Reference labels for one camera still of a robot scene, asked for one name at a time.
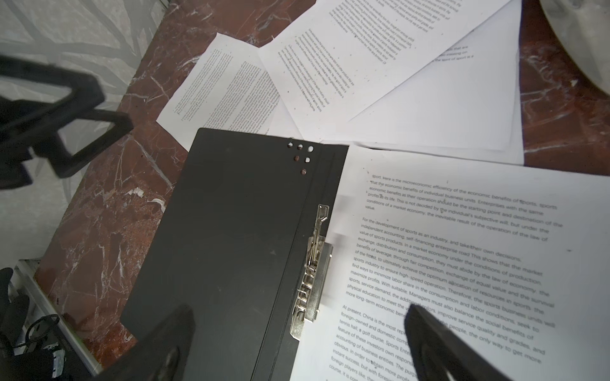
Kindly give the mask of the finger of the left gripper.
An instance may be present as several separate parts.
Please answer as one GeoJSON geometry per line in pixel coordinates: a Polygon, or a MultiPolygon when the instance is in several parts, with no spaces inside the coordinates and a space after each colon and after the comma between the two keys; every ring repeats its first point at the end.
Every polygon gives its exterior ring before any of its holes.
{"type": "Polygon", "coordinates": [[[24,165],[33,156],[46,159],[57,177],[69,178],[133,130],[128,114],[96,108],[105,101],[105,95],[95,76],[8,56],[1,57],[1,76],[69,90],[54,103],[1,98],[3,190],[33,183],[24,165]],[[59,130],[75,120],[109,122],[111,128],[79,152],[71,154],[59,130]]]}

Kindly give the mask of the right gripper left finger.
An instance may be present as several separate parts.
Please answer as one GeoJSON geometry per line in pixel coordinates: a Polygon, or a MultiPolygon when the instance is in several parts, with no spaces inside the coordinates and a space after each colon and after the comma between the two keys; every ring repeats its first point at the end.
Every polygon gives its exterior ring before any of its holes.
{"type": "Polygon", "coordinates": [[[195,333],[190,306],[178,306],[96,380],[181,380],[195,333]]]}

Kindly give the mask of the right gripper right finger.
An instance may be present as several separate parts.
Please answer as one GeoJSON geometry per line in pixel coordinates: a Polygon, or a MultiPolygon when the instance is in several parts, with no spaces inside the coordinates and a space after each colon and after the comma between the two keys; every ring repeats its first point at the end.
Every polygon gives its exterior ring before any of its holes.
{"type": "Polygon", "coordinates": [[[419,380],[506,380],[426,308],[412,304],[405,333],[419,380]]]}

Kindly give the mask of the black folder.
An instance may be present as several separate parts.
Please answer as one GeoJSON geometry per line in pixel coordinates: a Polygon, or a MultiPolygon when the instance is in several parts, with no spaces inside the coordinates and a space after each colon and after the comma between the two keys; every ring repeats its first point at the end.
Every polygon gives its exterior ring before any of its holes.
{"type": "Polygon", "coordinates": [[[320,206],[344,145],[200,129],[122,311],[144,339],[190,308],[181,380],[287,380],[290,325],[320,206]]]}

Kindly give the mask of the printed paper sheet top stack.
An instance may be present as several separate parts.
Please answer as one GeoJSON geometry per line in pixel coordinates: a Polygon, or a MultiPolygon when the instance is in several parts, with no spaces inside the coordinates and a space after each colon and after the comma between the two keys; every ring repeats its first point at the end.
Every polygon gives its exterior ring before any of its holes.
{"type": "Polygon", "coordinates": [[[259,52],[307,139],[354,119],[510,1],[321,1],[259,52]]]}

